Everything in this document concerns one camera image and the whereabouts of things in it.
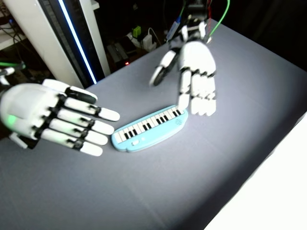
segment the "blue toy piano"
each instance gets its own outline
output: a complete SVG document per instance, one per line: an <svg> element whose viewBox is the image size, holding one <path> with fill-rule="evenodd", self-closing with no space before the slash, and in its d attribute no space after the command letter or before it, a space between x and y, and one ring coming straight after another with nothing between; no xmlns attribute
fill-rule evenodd
<svg viewBox="0 0 307 230"><path fill-rule="evenodd" d="M143 150L176 134L187 119L187 110L172 105L115 130L111 140L119 151Z"/></svg>

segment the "table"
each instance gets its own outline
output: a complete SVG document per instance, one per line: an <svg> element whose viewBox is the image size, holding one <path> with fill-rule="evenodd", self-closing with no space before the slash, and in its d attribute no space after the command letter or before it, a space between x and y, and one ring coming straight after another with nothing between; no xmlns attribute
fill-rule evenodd
<svg viewBox="0 0 307 230"><path fill-rule="evenodd" d="M190 116L172 138L91 157L40 141L0 142L0 229L203 229L307 110L307 73L220 26L209 45L217 64L217 111ZM150 89L167 47L89 90L118 111L119 128L175 104L178 73Z"/></svg>

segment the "white light strip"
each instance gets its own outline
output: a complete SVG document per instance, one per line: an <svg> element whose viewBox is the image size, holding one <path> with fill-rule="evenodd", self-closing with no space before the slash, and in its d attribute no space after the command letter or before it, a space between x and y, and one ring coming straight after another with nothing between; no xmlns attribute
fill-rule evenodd
<svg viewBox="0 0 307 230"><path fill-rule="evenodd" d="M84 60L84 62L85 62L85 64L86 64L86 67L87 67L87 69L88 69L88 71L89 71L89 73L90 73L90 75L91 75L91 78L92 78L94 84L97 84L97 81L96 81L96 79L95 79L95 77L94 77L94 74L93 74L93 72L92 72L92 69L91 69L91 67L90 67L90 64L88 63L87 58L86 58L86 56L85 56L85 53L84 53L84 51L83 51L83 49L82 49L81 43L80 43L80 41L79 41L79 38L78 38L78 36L77 36L77 34L76 34L75 29L73 28L73 25L72 25L72 23L71 23L71 19L70 19L69 15L68 15L68 12L67 12L67 10L66 10L65 4L64 4L63 0L58 0L58 1L59 1L59 4L60 4L61 8L62 8L62 11L63 11L63 13L64 13L64 16L65 16L65 18L66 18L66 21L67 21L67 23L68 23L68 26L69 26L69 28L71 29L72 35L73 35L73 37L74 37L74 39L75 39L75 41L76 41L76 43L77 43L77 46L78 46L78 48L79 48L79 50L80 50L81 56L82 56L82 58L83 58L83 60Z"/></svg>

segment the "robotic arm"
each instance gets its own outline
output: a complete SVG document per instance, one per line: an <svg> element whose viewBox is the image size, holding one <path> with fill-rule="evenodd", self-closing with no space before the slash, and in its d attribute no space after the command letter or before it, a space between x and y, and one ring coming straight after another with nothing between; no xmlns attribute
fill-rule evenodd
<svg viewBox="0 0 307 230"><path fill-rule="evenodd" d="M149 84L159 85L178 62L180 88L178 107L186 109L190 102L192 114L211 116L216 110L215 61L206 44L207 0L186 3L187 16L179 36L169 42L170 50L162 58Z"/></svg>
<svg viewBox="0 0 307 230"><path fill-rule="evenodd" d="M94 156L102 154L114 128L85 115L118 121L119 114L94 103L96 95L57 80L10 86L0 77L0 119L13 133L10 139L27 148L41 138Z"/></svg>

